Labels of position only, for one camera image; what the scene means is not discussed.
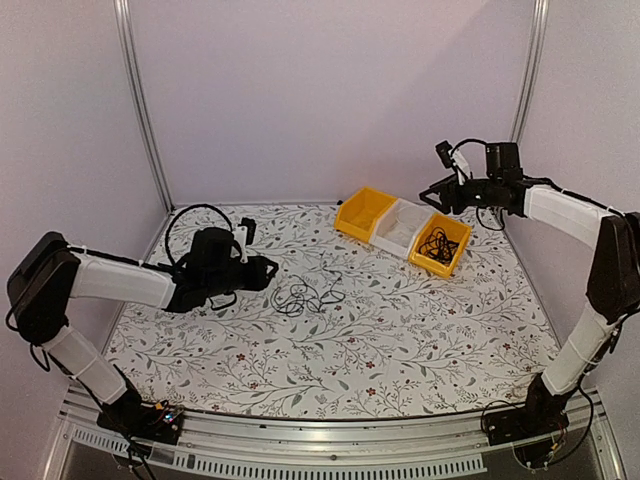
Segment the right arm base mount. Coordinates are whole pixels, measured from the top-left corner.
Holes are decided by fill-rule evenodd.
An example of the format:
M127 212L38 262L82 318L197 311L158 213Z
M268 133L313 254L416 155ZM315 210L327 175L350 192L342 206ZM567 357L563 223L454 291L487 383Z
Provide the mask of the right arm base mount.
M513 450L518 463L531 470L546 468L566 444L569 398L529 393L523 406L504 402L509 409L482 412L481 430L491 446L522 441Z

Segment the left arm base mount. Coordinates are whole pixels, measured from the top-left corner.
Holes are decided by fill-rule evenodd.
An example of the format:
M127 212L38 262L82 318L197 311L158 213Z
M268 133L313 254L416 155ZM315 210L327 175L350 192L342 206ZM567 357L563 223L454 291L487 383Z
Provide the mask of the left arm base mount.
M185 408L167 401L147 404L123 399L103 404L97 425L121 434L153 442L176 445L182 432Z

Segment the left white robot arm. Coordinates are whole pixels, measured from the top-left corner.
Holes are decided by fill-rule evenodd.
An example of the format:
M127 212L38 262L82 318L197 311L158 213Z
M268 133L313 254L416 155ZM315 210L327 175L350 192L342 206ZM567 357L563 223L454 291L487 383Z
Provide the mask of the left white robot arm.
M86 247L58 232L46 233L7 281L7 327L61 366L128 434L148 426L148 412L131 397L134 388L67 315L76 300L132 303L186 314L219 296L261 292L279 270L277 262L246 251L246 228L198 231L178 260L151 265Z

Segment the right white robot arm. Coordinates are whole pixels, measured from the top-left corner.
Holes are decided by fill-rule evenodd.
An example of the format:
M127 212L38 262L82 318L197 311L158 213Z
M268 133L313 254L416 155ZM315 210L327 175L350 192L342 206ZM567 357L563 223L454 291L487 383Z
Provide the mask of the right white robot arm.
M517 415L517 427L537 436L552 424L556 409L593 375L605 404L627 408L639 391L638 363L629 361L616 378L599 363L615 346L624 323L639 311L639 217L623 214L563 190L551 181L459 179L449 176L421 199L444 214L495 207L566 234L582 245L556 266L587 275L582 313L562 348L543 349L550 332L531 319L533 294L518 265L502 267L499 236L485 233L461 277L417 280L411 327L420 334L416 364L432 386L441 408L476 406L484 400L533 401Z

